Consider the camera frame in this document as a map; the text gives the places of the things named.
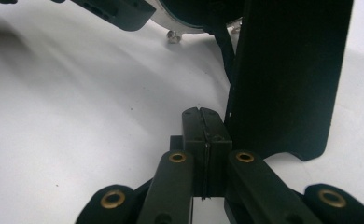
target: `black mount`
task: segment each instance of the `black mount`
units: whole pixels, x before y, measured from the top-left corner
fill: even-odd
[[[300,195],[255,152],[232,150],[217,112],[191,108],[182,121],[152,180],[99,190],[77,223],[187,224],[193,197],[224,197],[231,224],[364,223],[364,205],[341,189],[320,184]]]
[[[130,31],[154,12],[133,0],[73,1]],[[208,1],[227,2],[242,1]],[[120,185],[99,190],[77,223],[190,223],[193,197],[224,197],[232,224],[364,223],[364,205],[344,191],[319,184],[300,195],[262,160],[289,152],[308,161],[324,152],[352,5],[352,0],[246,0],[235,57],[221,19],[222,8],[230,8],[201,7],[203,28],[215,36],[231,82],[225,122],[209,109],[185,111],[183,135],[171,137],[171,150],[153,179],[136,190]],[[182,14],[189,18],[190,12]]]

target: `metal screw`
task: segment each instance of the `metal screw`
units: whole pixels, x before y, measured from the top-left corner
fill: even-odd
[[[169,31],[167,33],[168,43],[178,44],[182,39],[182,34],[177,31]]]
[[[232,24],[232,30],[231,33],[232,34],[240,34],[241,31],[241,26],[243,25],[243,23],[241,21],[237,21],[235,23]]]

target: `black mechanical part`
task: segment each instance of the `black mechanical part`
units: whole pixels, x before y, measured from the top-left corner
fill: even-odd
[[[98,190],[77,218],[77,224],[135,223],[151,180],[136,190],[113,185]]]
[[[194,159],[185,150],[161,157],[138,224],[191,223]]]
[[[65,0],[51,0],[51,1],[53,1],[55,3],[63,3],[63,2],[65,2]]]
[[[245,0],[161,0],[175,20],[188,27],[204,28],[208,14],[216,10],[224,24],[243,16]]]
[[[18,0],[0,0],[1,4],[16,4]]]
[[[324,152],[352,4],[246,1],[225,118],[233,148]]]
[[[219,114],[196,107],[182,113],[183,148],[194,156],[194,196],[223,197],[231,139]]]
[[[304,192],[304,202],[323,222],[332,224],[364,223],[364,205],[330,185],[312,185]]]
[[[224,202],[225,213],[231,224],[253,224],[254,220],[240,203],[235,203],[227,198]]]
[[[141,29],[155,12],[145,0],[72,0],[124,31]]]
[[[231,151],[231,141],[215,111],[191,108],[182,118],[184,135],[171,137],[170,151],[162,156],[153,180],[134,191],[120,185],[101,189],[77,223],[191,223],[194,193],[202,198],[202,193],[224,197],[231,224],[364,223],[364,205],[342,190],[317,185],[301,195],[289,189],[255,152]],[[206,161],[207,174],[202,167],[197,170],[195,155]],[[207,189],[202,190],[205,178]]]
[[[208,34],[214,35],[220,47],[223,59],[223,67],[229,82],[232,78],[232,68],[234,64],[234,49],[226,23],[219,17],[219,12],[212,10],[207,17],[207,25],[203,28]]]
[[[228,171],[233,191],[254,223],[322,223],[258,154],[234,150]]]

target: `brass grommet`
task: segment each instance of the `brass grommet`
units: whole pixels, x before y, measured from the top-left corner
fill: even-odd
[[[117,200],[113,201],[109,201],[108,198],[112,195],[117,195],[119,196],[119,198]],[[121,190],[118,189],[113,189],[108,191],[104,197],[101,199],[101,206],[103,208],[107,208],[107,209],[111,209],[111,208],[116,208],[118,206],[121,206],[124,201],[126,200],[126,195],[124,195],[123,192],[121,192]]]
[[[318,192],[319,199],[330,206],[342,208],[347,205],[345,198],[340,195],[338,192],[330,190],[330,189],[321,189]]]
[[[186,155],[180,152],[176,152],[170,155],[168,158],[171,162],[182,162],[186,160]]]
[[[235,157],[242,162],[252,162],[255,159],[254,155],[249,152],[239,152]]]

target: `black clamp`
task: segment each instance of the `black clamp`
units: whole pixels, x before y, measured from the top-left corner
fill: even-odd
[[[99,190],[77,223],[187,224],[193,197],[224,197],[232,224],[364,223],[364,205],[341,189],[319,184],[300,195],[258,154],[233,150],[217,112],[191,108],[182,120],[183,135],[171,137],[152,180]]]

